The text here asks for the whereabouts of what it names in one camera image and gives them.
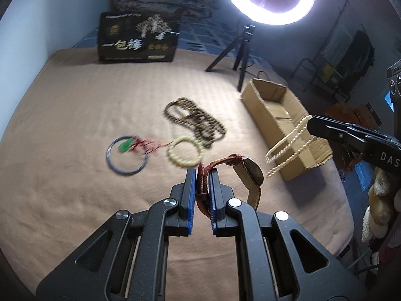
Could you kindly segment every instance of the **watch face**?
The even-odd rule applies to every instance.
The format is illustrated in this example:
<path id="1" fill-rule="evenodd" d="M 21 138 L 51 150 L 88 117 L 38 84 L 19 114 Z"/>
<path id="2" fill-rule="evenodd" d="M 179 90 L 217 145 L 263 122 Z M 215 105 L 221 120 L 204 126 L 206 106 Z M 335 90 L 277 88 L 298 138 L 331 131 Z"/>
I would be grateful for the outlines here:
<path id="1" fill-rule="evenodd" d="M 398 93 L 401 94 L 401 74 L 397 76 L 397 88 L 398 88 Z"/>
<path id="2" fill-rule="evenodd" d="M 393 79 L 390 80 L 390 92 L 392 95 L 395 94 L 395 82 Z"/>
<path id="3" fill-rule="evenodd" d="M 253 181 L 260 187 L 263 183 L 264 177 L 259 165 L 256 164 L 256 162 L 249 157 L 243 157 L 242 160 L 249 175 L 252 177 Z"/>

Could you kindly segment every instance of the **black tripod leg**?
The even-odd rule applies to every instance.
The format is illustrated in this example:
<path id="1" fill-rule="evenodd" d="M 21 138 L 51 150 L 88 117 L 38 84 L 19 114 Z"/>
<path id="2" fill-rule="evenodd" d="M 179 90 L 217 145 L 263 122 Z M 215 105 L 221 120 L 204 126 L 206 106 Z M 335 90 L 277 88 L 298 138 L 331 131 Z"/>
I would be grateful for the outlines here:
<path id="1" fill-rule="evenodd" d="M 237 58 L 235 59 L 235 63 L 234 63 L 234 67 L 233 67 L 233 70 L 235 70 L 235 71 L 237 71 L 239 63 L 242 60 L 242 57 L 244 55 L 244 43 L 245 43 L 245 41 L 242 41 L 241 45 L 239 46 Z"/>
<path id="2" fill-rule="evenodd" d="M 222 51 L 222 53 L 212 62 L 212 64 L 206 69 L 206 72 L 212 71 L 212 69 L 216 66 L 217 63 L 221 61 L 222 58 L 224 58 L 238 43 L 242 41 L 242 37 L 237 37 L 235 40 L 232 41 L 230 45 L 227 46 L 227 48 Z"/>
<path id="3" fill-rule="evenodd" d="M 238 87 L 237 87 L 237 90 L 239 92 L 241 92 L 241 90 L 242 90 L 242 84 L 244 82 L 245 71 L 247 68 L 248 56 L 249 56 L 250 50 L 251 50 L 250 41 L 245 41 L 244 42 L 244 54 L 243 54 L 242 64 L 241 64 L 241 73 L 239 74 Z"/>

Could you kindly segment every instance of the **wristwatch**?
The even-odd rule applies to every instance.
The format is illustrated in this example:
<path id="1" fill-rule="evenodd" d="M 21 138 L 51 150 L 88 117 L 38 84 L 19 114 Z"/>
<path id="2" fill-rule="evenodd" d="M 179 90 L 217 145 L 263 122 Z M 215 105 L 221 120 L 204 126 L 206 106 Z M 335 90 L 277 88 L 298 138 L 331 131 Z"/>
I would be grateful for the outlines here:
<path id="1" fill-rule="evenodd" d="M 210 218 L 210 197 L 207 189 L 207 180 L 210 170 L 219 164 L 227 164 L 234 168 L 235 173 L 248 189 L 247 204 L 256 210 L 262 192 L 260 186 L 264 179 L 263 172 L 249 157 L 244 157 L 239 154 L 231 154 L 224 159 L 211 162 L 206 167 L 204 167 L 202 162 L 199 163 L 198 175 L 196 177 L 196 203 L 202 214 Z"/>

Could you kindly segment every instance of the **brown leather watch strap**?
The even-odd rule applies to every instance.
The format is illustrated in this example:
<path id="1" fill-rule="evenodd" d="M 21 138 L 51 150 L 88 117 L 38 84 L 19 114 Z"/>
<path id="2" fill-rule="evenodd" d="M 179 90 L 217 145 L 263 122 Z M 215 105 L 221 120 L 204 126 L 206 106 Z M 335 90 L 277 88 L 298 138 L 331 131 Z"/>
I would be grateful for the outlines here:
<path id="1" fill-rule="evenodd" d="M 249 173 L 247 170 L 244 159 L 246 158 L 239 154 L 231 154 L 224 159 L 211 162 L 206 167 L 204 167 L 202 162 L 199 163 L 198 175 L 196 177 L 196 203 L 202 214 L 210 217 L 210 196 L 207 189 L 207 180 L 210 170 L 220 164 L 227 164 L 234 168 L 234 171 L 249 191 L 247 203 L 255 210 L 257 209 L 261 195 L 260 185 L 258 185 L 252 173 Z"/>

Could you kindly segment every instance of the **red string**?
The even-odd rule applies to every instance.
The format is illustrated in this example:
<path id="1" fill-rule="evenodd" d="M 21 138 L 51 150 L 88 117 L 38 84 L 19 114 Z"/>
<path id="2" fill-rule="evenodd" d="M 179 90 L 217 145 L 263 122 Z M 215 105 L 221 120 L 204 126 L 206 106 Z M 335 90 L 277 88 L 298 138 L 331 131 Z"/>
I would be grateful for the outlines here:
<path id="1" fill-rule="evenodd" d="M 134 137 L 135 142 L 131 145 L 130 147 L 130 151 L 133 151 L 135 153 L 138 153 L 140 155 L 145 155 L 145 154 L 150 154 L 153 153 L 155 151 L 157 151 L 157 149 L 161 148 L 161 147 L 167 147 L 168 145 L 170 145 L 172 143 L 172 141 L 170 141 L 169 143 L 161 143 L 161 141 L 159 140 L 140 140 L 137 137 Z M 142 153 L 139 152 L 137 147 L 147 147 L 148 151 L 144 151 Z"/>

